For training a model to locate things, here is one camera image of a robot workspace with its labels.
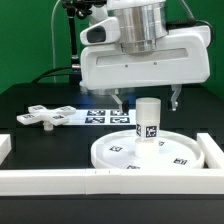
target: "white block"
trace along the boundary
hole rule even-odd
[[[209,168],[224,169],[224,153],[207,133],[197,134],[197,142],[205,154],[205,162]]]
[[[0,171],[0,196],[85,194],[85,170]]]
[[[224,194],[224,170],[124,170],[121,194]]]
[[[120,170],[86,170],[86,194],[120,194]]]
[[[0,135],[0,164],[11,151],[10,135]]]

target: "cable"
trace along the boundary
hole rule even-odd
[[[189,6],[187,5],[187,3],[185,2],[185,0],[179,0],[181,6],[183,7],[183,9],[186,11],[188,18],[194,20],[195,17],[191,11],[191,9],[189,8]]]
[[[208,23],[207,21],[196,20],[196,19],[179,20],[179,21],[174,21],[174,22],[168,22],[166,24],[166,27],[168,30],[172,30],[172,29],[178,29],[178,28],[193,27],[196,25],[206,25],[209,27],[210,34],[211,34],[211,40],[210,40],[208,47],[210,47],[215,39],[215,31],[214,31],[212,25],[210,23]]]
[[[54,22],[55,22],[55,14],[58,8],[58,5],[61,0],[58,0],[54,6],[51,15],[51,37],[52,37],[52,53],[53,53],[53,68],[56,68],[56,50],[55,50],[55,30],[54,30]]]
[[[70,75],[73,75],[74,73],[68,73],[68,74],[49,74],[49,75],[45,75],[43,77],[39,77],[39,78],[36,78],[35,80],[33,80],[32,83],[38,83],[38,81],[40,81],[41,79],[43,78],[48,78],[48,77],[59,77],[59,76],[70,76]]]
[[[42,75],[38,76],[37,78],[35,78],[31,83],[37,83],[40,79],[47,77],[48,75],[51,74],[51,76],[58,76],[57,74],[52,74],[54,72],[58,72],[58,71],[62,71],[62,70],[66,70],[66,69],[72,69],[72,66],[64,66],[64,67],[58,67],[58,68],[54,68],[51,70],[48,70],[46,72],[44,72]]]

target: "green background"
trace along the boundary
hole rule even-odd
[[[211,76],[204,84],[224,99],[224,16],[223,0],[186,0],[197,19],[209,21],[216,31],[215,42],[209,48]],[[0,92],[17,83],[31,82],[52,69],[51,14],[56,0],[0,0]],[[167,0],[168,20],[185,19],[186,13],[178,0]],[[67,15],[62,6],[55,17],[57,67],[70,65],[70,39]],[[76,21],[79,32],[88,22]],[[57,78],[66,82],[66,78]]]

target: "black table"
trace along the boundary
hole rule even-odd
[[[136,88],[123,93],[130,107],[139,97],[162,100],[162,130],[196,138],[209,133],[224,149],[224,102],[201,86],[184,86],[176,112],[167,108],[170,87]],[[0,133],[10,134],[12,151],[0,166],[11,169],[90,168],[95,140],[135,126],[59,126],[45,132],[42,123],[23,126],[16,116],[28,106],[49,109],[116,109],[110,96],[81,93],[67,84],[19,84],[0,95]],[[0,197],[1,223],[223,223],[223,195],[70,195]]]

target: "label sticker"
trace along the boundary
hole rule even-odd
[[[113,146],[112,148],[110,148],[109,150],[110,151],[113,151],[113,152],[120,152],[121,151],[121,147],[118,147],[118,146]]]
[[[165,142],[159,142],[159,146],[163,146]]]
[[[173,163],[180,164],[180,165],[186,165],[187,160],[176,158]]]
[[[136,134],[141,137],[141,125],[136,125]]]
[[[130,118],[129,117],[111,117],[110,118],[110,123],[111,124],[128,124],[130,123]]]
[[[138,166],[128,165],[126,169],[140,169]]]
[[[70,111],[70,110],[72,110],[70,107],[60,107],[59,109],[62,110],[62,111]]]
[[[146,138],[155,138],[157,133],[156,126],[146,127]]]
[[[87,116],[105,116],[105,110],[88,110]]]
[[[32,114],[27,114],[27,115],[23,115],[23,118],[30,119],[30,118],[34,118],[34,116]]]
[[[45,108],[41,107],[41,106],[36,106],[36,107],[32,107],[32,109],[34,109],[34,110],[42,110],[42,109],[45,109]]]
[[[104,117],[87,117],[86,118],[86,121],[85,121],[86,124],[103,124],[105,123],[105,118]]]
[[[65,117],[62,116],[62,115],[56,115],[56,116],[54,116],[53,118],[56,119],[56,120],[59,120],[59,119],[63,119],[63,118],[65,118]]]
[[[111,116],[128,116],[129,113],[122,113],[119,110],[111,110],[110,115]]]

